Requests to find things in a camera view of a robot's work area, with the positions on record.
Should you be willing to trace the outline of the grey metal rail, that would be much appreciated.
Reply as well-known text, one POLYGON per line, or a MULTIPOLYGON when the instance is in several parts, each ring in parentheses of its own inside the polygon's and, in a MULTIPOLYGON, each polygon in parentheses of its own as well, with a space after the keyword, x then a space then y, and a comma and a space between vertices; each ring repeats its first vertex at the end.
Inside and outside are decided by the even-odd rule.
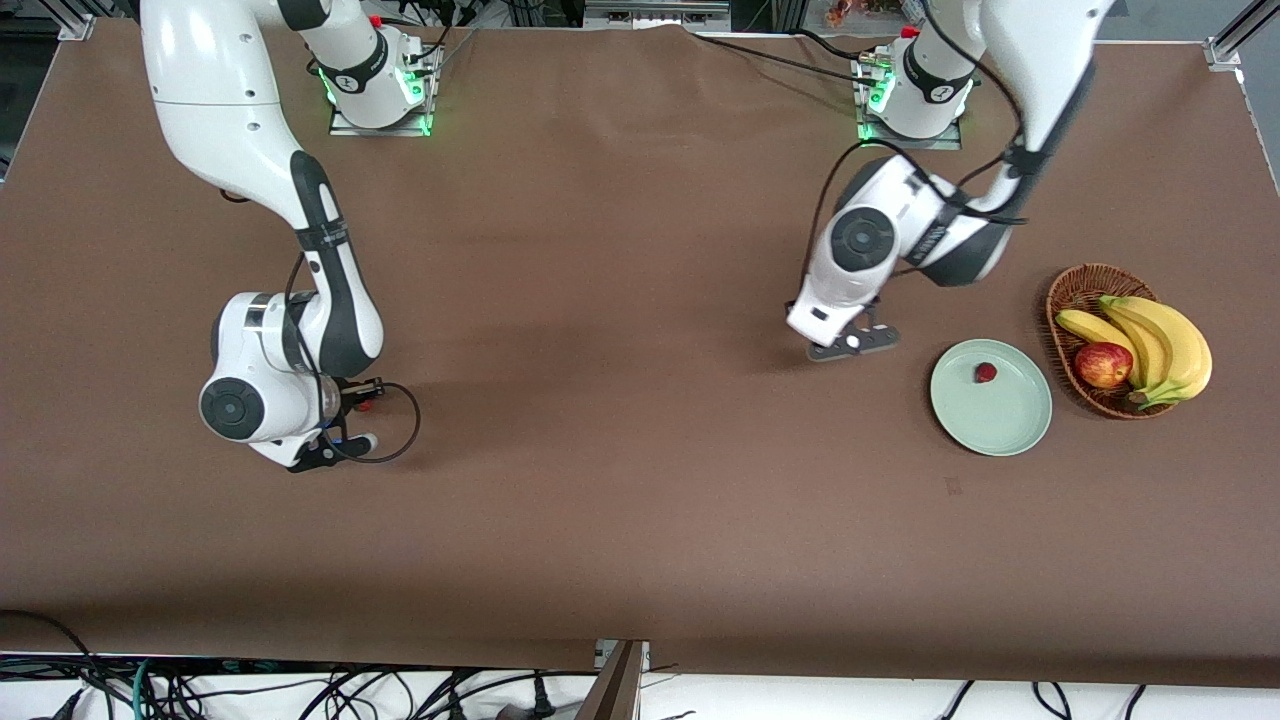
POLYGON ((692 32, 732 31, 730 0, 584 0, 585 29, 682 26, 692 32))

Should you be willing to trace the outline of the red yellow apple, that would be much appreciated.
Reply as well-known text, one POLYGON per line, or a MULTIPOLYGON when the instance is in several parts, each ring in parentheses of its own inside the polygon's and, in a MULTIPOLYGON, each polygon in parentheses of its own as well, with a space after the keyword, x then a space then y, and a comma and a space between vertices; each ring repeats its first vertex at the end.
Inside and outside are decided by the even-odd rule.
POLYGON ((1073 359, 1076 378, 1094 389, 1116 389, 1130 380, 1135 366, 1133 352, 1114 342, 1092 342, 1073 359))

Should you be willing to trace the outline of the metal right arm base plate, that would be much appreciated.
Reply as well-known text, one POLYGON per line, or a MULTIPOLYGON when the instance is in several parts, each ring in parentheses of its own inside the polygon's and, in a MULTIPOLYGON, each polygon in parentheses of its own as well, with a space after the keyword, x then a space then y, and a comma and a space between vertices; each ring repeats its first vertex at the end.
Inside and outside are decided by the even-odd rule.
POLYGON ((353 79, 320 78, 332 105, 329 132, 361 137, 428 137, 433 132, 438 64, 420 60, 403 68, 388 63, 356 92, 353 79))

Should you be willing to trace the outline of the aluminium frame profile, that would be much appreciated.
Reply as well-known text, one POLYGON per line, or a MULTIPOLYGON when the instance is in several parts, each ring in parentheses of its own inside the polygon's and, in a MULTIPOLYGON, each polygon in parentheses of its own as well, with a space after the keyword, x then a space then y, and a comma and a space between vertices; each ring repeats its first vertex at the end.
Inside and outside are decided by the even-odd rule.
POLYGON ((58 40, 83 41, 86 40, 97 17, 102 14, 102 6, 96 0, 40 0, 50 17, 59 24, 58 40))
POLYGON ((1280 0, 1249 0, 1222 29, 1204 41, 1204 58, 1210 70, 1238 69, 1240 50, 1277 18, 1280 0))

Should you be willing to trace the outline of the brown table cover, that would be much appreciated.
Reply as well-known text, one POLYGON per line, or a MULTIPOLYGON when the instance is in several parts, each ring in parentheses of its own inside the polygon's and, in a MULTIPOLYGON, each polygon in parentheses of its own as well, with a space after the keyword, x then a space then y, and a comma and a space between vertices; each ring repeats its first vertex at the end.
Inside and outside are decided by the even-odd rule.
POLYGON ((202 424, 214 319, 296 241, 174 160, 102 20, 0 187, 0 609, 102 653, 589 667, 634 637, 685 673, 1280 687, 1280 196, 1197 46, 1101 46, 998 265, 895 279, 901 343, 833 363, 785 304, 856 136, 837 81, 677 28, 483 31, 431 137, 352 138, 270 46, 422 433, 291 474, 202 424), (934 360, 1044 364, 1078 263, 1185 313, 1210 387, 1139 421, 1056 387, 1033 450, 956 446, 934 360))

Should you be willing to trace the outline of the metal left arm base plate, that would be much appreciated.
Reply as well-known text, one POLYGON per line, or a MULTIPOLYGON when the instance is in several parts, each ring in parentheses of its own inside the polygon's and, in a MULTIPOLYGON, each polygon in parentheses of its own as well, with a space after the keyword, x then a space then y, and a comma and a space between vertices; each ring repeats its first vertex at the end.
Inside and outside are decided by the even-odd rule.
POLYGON ((887 141, 901 149, 959 151, 963 149, 963 136, 959 119, 952 119, 940 135, 928 138, 913 138, 892 131, 881 111, 895 88, 896 76, 891 69, 888 55, 878 51, 859 53, 850 61, 855 82, 852 83, 856 110, 858 138, 861 141, 887 141))

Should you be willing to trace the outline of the brown slanted post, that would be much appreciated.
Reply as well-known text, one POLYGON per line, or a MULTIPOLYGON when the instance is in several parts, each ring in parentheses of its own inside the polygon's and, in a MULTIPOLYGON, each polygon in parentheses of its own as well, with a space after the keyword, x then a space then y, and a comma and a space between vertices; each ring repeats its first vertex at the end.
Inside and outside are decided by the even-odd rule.
POLYGON ((640 669, 640 648, 632 643, 635 639, 626 641, 598 673, 573 720, 637 720, 645 673, 640 669))

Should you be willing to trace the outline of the light green round plate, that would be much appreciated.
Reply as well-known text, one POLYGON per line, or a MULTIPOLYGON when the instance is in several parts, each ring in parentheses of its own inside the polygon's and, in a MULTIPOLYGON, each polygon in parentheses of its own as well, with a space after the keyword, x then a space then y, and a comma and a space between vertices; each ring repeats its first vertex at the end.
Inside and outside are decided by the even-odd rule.
POLYGON ((1044 373, 1021 350, 997 340, 966 340, 947 348, 931 373, 929 400, 952 439, 992 457, 1034 447, 1053 415, 1044 373), (975 383, 979 363, 998 368, 992 382, 975 383))

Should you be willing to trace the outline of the brown wicker basket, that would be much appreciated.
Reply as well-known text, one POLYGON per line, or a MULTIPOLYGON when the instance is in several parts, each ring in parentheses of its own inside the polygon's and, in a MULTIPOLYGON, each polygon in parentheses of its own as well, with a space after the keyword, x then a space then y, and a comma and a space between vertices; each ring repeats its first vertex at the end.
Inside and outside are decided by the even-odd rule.
POLYGON ((1039 310, 1039 338, 1053 366, 1053 374, 1065 388, 1068 397, 1082 407, 1112 420, 1140 420, 1160 416, 1172 410, 1169 404, 1140 409, 1129 400, 1129 388, 1098 389, 1078 380, 1074 368, 1075 352, 1084 341, 1061 328, 1056 316, 1066 309, 1076 309, 1103 318, 1098 299, 1102 295, 1137 296, 1158 302, 1161 297, 1142 279, 1115 265, 1084 263, 1060 272, 1042 290, 1039 310))

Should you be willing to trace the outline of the yellow banana bunch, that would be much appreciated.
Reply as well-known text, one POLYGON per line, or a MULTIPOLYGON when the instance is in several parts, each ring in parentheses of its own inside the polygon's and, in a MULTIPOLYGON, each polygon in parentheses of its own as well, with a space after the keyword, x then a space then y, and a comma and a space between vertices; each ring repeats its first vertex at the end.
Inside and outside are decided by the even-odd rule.
POLYGON ((1137 296, 1102 295, 1103 318, 1076 309, 1057 314, 1065 331, 1092 342, 1128 347, 1135 359, 1129 400, 1140 409, 1185 402, 1210 383, 1213 359, 1207 340, 1183 313, 1169 305, 1137 296))

